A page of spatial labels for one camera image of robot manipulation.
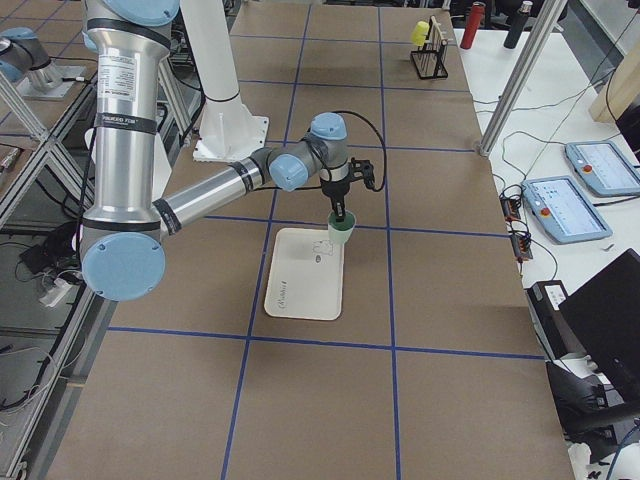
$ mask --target green cup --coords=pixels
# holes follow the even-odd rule
[[[335,212],[331,212],[327,220],[329,230],[329,240],[336,245],[344,245],[351,237],[353,229],[356,226],[356,216],[347,210],[345,212],[344,220],[339,222],[336,218]]]

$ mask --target brown cardboard floor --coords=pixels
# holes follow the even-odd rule
[[[323,228],[319,192],[212,212],[166,242],[160,287],[118,307],[50,480],[572,478],[458,52],[447,80],[407,61],[426,13],[243,4],[234,54],[269,145],[353,109],[391,147],[385,192],[347,198],[342,315],[262,308],[275,234]],[[346,120],[380,181],[375,135]],[[168,191],[220,168],[186,150]]]

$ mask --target black bottle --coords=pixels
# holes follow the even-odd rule
[[[531,12],[532,6],[533,2],[530,2],[528,0],[522,2],[520,10],[518,10],[513,17],[511,27],[509,28],[509,33],[507,33],[507,38],[504,39],[505,48],[516,48],[518,40],[520,40],[520,35],[524,30],[527,19],[529,18],[529,13]]]

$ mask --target yellow object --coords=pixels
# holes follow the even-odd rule
[[[422,47],[427,41],[428,35],[429,24],[421,20],[416,24],[416,27],[411,33],[411,43],[413,43],[416,47]]]

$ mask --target light blue joint cap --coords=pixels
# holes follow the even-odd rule
[[[117,15],[143,27],[161,27],[178,15],[180,0],[104,0]]]
[[[344,140],[347,138],[347,127],[340,115],[325,112],[311,121],[311,133],[323,140]]]
[[[283,153],[271,162],[269,173],[274,183],[287,192],[293,192],[309,180],[309,171],[302,160]]]
[[[118,302],[134,300],[153,290],[164,275],[162,246],[137,232],[114,233],[89,248],[82,275],[91,290]]]
[[[98,53],[98,46],[96,42],[91,40],[91,37],[86,33],[82,32],[82,38],[84,39],[84,46],[91,50],[93,53]]]
[[[7,37],[9,40],[37,40],[38,36],[27,27],[16,27],[0,32],[0,37]]]
[[[10,63],[0,60],[0,72],[4,73],[11,83],[15,83],[22,78],[22,72]]]

